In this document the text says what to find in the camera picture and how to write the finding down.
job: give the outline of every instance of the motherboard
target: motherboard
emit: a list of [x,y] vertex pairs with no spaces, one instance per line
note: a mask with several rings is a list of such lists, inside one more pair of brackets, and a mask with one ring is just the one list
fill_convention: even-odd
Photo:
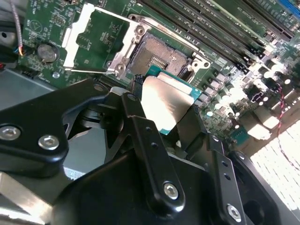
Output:
[[249,135],[267,139],[282,111],[299,100],[298,6],[29,0],[18,68],[56,88],[86,78],[127,88],[135,75],[155,68],[201,91],[195,104],[210,132],[235,144]]

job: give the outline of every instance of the black metal arm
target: black metal arm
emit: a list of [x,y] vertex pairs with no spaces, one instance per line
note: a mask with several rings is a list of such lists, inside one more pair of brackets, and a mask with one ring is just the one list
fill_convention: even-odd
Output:
[[[196,108],[177,125],[189,161],[170,157],[145,118],[142,86],[137,77],[133,95],[86,80],[1,111],[0,170],[36,182],[52,179],[62,170],[69,139],[104,128],[106,164],[65,188],[54,202],[52,225],[300,224],[249,162],[236,160],[235,152],[233,163],[226,157]],[[259,207],[245,210],[253,198],[238,185],[240,177],[257,193],[263,215]]]

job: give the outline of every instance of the wire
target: wire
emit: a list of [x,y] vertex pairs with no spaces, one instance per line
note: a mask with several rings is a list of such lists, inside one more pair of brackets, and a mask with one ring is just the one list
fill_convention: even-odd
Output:
[[14,16],[15,27],[16,27],[17,36],[18,36],[19,54],[21,56],[23,56],[23,53],[22,53],[23,40],[22,40],[22,30],[21,30],[19,15],[18,15],[17,9],[15,7],[15,4],[13,3],[13,0],[10,0],[10,5],[11,5],[12,13]]
[[281,145],[281,141],[279,139],[279,135],[280,135],[280,129],[282,127],[282,118],[283,118],[283,115],[284,115],[284,109],[285,109],[285,95],[283,94],[283,91],[282,91],[282,87],[280,86],[279,87],[279,94],[280,94],[280,109],[281,109],[281,114],[279,116],[279,124],[278,124],[278,129],[277,129],[277,139],[278,139],[278,144],[279,144],[279,148],[280,148],[280,151],[281,153],[283,154],[283,156],[286,158],[286,160],[290,163],[290,165],[292,167],[294,167],[296,170],[300,171],[299,168],[297,168],[294,163],[292,163],[289,159],[289,157],[286,155],[286,153],[283,151],[283,148],[282,148],[282,145]]
[[19,49],[19,54],[20,54],[21,56],[23,56],[22,47],[19,47],[18,49]]

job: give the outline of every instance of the hex bolt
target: hex bolt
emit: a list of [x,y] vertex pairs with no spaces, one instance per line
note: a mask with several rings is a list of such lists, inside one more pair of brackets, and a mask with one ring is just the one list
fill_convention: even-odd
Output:
[[13,141],[21,135],[21,131],[13,126],[0,127],[0,139]]
[[176,200],[179,196],[177,188],[171,183],[164,184],[164,192],[169,198],[173,200]]
[[60,142],[53,135],[45,135],[38,140],[38,145],[45,150],[55,150],[60,145]]
[[240,212],[231,204],[227,205],[227,211],[229,215],[238,223],[242,221],[242,217],[240,216]]

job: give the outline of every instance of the silver screw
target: silver screw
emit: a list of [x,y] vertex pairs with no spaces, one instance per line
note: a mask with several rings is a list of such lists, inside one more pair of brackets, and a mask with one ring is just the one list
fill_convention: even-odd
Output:
[[103,91],[103,88],[99,84],[95,84],[94,88],[98,91]]
[[236,222],[241,222],[242,217],[240,216],[240,212],[231,204],[227,205],[227,211],[229,215],[236,221]]
[[136,32],[138,33],[138,35],[144,35],[145,34],[145,29],[142,26],[138,26],[136,28]]
[[54,79],[58,79],[58,78],[60,77],[60,74],[59,74],[58,72],[54,72],[54,73],[52,74],[52,77],[53,77]]
[[165,183],[164,192],[169,198],[173,200],[176,200],[178,198],[178,190],[173,184]]
[[212,139],[214,139],[216,142],[218,142],[219,141],[219,139],[216,137],[216,136],[212,136]]
[[125,65],[124,64],[117,65],[117,70],[118,71],[124,71],[125,70]]
[[45,135],[38,140],[38,145],[45,150],[55,150],[60,145],[60,142],[53,135]]
[[245,159],[245,155],[241,152],[237,152],[238,156],[240,157],[240,159],[244,160]]
[[5,126],[0,128],[0,139],[5,141],[13,141],[21,135],[21,131],[13,126]]
[[127,97],[132,101],[136,101],[136,98],[134,95],[129,94],[129,95],[127,95]]

